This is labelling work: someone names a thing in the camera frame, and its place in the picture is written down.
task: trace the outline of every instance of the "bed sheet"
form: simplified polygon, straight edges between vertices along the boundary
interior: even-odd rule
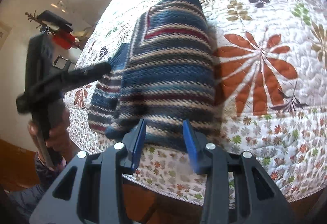
[[[161,0],[112,0],[77,67],[105,61],[129,42],[136,19]],[[216,124],[225,150],[248,150],[289,202],[327,184],[326,0],[200,0],[214,48],[219,105]],[[72,140],[89,153],[114,142],[90,130],[96,82],[68,92]],[[160,194],[202,204],[205,176],[185,153],[145,146],[125,178]],[[234,204],[229,175],[230,204]]]

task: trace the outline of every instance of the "knit fabric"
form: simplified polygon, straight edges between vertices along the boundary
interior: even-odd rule
[[[120,64],[97,85],[90,127],[106,128],[108,138],[121,139],[143,118],[147,143],[182,151],[183,120],[210,135],[214,78],[207,30],[198,0],[163,0],[142,14],[130,47],[121,46],[113,57]],[[117,74],[122,76],[119,94]]]

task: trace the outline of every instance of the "silver screw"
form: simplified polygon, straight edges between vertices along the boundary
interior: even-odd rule
[[[124,146],[125,146],[124,143],[118,142],[113,147],[115,148],[115,150],[120,150],[120,149],[123,149]]]
[[[251,152],[248,152],[248,151],[244,151],[243,152],[243,157],[246,158],[246,159],[249,159],[252,157],[252,153]]]
[[[85,151],[79,151],[77,153],[78,158],[84,159],[86,157],[87,153]]]
[[[212,149],[216,148],[215,144],[213,144],[213,143],[207,143],[205,145],[205,147],[206,147],[206,149],[209,149],[209,150],[212,150]]]

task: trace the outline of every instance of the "wooden floor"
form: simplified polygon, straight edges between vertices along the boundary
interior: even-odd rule
[[[5,190],[18,191],[39,182],[34,168],[35,152],[0,140],[0,184]],[[148,224],[198,224],[201,206],[162,196],[126,181],[123,186],[127,215]],[[316,203],[321,191],[291,203],[297,219],[303,218]]]

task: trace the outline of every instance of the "bed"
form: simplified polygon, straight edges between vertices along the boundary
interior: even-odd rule
[[[113,56],[130,41],[140,14],[159,1],[112,0],[76,66]],[[255,154],[289,202],[323,189],[327,184],[326,0],[199,1],[219,72],[217,143],[232,153]],[[89,127],[95,87],[96,82],[90,83],[64,97],[71,113],[70,137],[90,154],[114,143]],[[203,204],[206,177],[193,173],[183,152],[146,145],[136,173],[124,177],[165,196]],[[229,194],[233,206],[232,175]]]

